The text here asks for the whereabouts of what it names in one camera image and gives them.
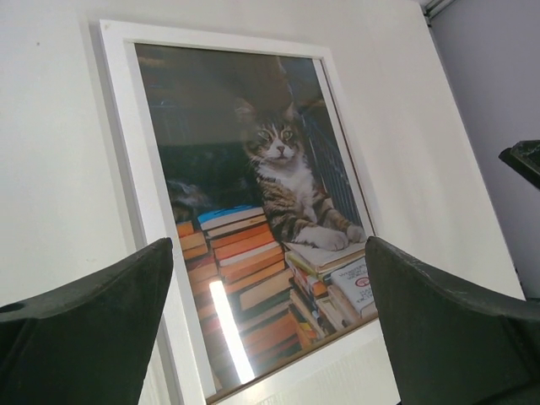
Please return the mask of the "right aluminium corner post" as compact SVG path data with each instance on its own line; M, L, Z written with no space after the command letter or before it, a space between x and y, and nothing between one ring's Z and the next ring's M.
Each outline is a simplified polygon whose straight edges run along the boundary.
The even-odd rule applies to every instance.
M421 10L426 24L431 27L433 20L449 8L456 0L431 0L421 4Z

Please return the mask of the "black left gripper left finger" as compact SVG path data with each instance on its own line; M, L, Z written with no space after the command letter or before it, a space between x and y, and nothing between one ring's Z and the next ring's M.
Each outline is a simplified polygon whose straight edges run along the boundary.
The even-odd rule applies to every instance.
M3 404L136 404L173 271L162 238L1 308Z

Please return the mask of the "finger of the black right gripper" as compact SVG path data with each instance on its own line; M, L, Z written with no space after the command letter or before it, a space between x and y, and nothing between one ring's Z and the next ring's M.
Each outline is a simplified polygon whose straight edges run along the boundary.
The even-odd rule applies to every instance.
M499 159L539 190L539 150L538 141L520 141L505 148L499 154Z

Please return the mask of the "white wooden picture frame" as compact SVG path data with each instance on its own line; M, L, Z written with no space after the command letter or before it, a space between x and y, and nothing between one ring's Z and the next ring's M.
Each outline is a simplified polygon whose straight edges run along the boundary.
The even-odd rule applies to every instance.
M122 146L117 158L127 165L122 186L131 203L131 224L137 246L164 236L176 237L138 66L135 50L138 43L313 59L323 82L322 93L333 104L330 119L338 132L337 142L346 158L346 171L355 178L353 193L359 211L365 218L372 218L372 182L327 47L110 19L102 19L99 30L121 133ZM158 329L157 350L170 400L178 404L204 404L208 395L215 393L215 385L179 246L174 246L173 255L174 270ZM285 368L220 397L219 403L257 404L270 398L280 404L397 402L399 396L380 323L374 320L348 330L339 339Z

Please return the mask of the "cat and books photo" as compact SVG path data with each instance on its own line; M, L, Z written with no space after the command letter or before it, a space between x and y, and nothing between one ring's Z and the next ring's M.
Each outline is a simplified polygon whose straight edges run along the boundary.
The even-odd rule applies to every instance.
M323 62L135 52L216 391L371 321L372 228Z

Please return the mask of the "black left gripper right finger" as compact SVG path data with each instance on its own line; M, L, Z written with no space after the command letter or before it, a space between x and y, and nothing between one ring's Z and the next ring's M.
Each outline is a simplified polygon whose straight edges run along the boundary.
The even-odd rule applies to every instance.
M402 404L537 404L539 304L371 236L370 284Z

